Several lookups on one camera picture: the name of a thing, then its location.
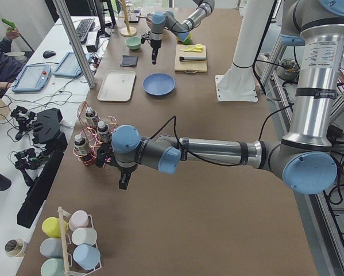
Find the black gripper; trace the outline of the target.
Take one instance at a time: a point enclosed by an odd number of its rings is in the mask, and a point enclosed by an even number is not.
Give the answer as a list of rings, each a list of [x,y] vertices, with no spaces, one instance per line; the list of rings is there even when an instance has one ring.
[[[115,153],[110,144],[101,144],[96,151],[95,165],[102,168],[104,165],[116,167],[121,175],[118,181],[119,189],[126,190],[131,178],[132,172],[134,172],[138,164],[132,164],[131,166],[121,165],[120,161],[116,160]]]
[[[150,42],[150,46],[152,47],[152,64],[157,64],[157,54],[159,49],[161,48],[162,42],[162,33],[154,33],[154,32],[147,32],[141,36],[141,43],[143,44],[147,40]]]

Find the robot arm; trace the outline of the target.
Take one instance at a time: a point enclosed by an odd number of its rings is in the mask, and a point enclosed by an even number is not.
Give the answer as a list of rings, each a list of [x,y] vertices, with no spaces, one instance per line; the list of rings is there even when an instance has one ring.
[[[156,11],[152,14],[150,31],[142,35],[141,43],[143,44],[146,40],[150,42],[153,65],[157,64],[157,55],[161,48],[164,29],[169,30],[180,41],[184,42],[190,35],[190,31],[196,28],[204,18],[208,17],[215,7],[214,0],[194,2],[198,7],[183,22],[179,22],[173,12],[169,10],[162,12]]]
[[[326,134],[338,96],[344,1],[285,1],[281,43],[301,45],[304,52],[291,126],[279,142],[189,139],[160,132],[143,137],[134,126],[121,125],[98,149],[96,165],[118,168],[121,189],[127,188],[131,173],[139,165],[172,174],[180,161],[191,159],[270,171],[302,194],[327,189],[338,175]]]

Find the person hand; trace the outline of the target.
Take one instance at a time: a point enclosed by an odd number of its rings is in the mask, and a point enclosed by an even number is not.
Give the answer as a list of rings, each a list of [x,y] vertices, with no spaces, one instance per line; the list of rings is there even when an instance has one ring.
[[[7,40],[14,40],[20,37],[20,32],[17,28],[8,27],[6,30],[5,38]]]

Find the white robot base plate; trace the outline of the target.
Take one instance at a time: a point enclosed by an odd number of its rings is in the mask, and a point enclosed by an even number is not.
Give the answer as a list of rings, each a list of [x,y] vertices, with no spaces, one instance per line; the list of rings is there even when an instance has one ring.
[[[216,75],[215,88],[219,102],[257,102],[252,76]]]

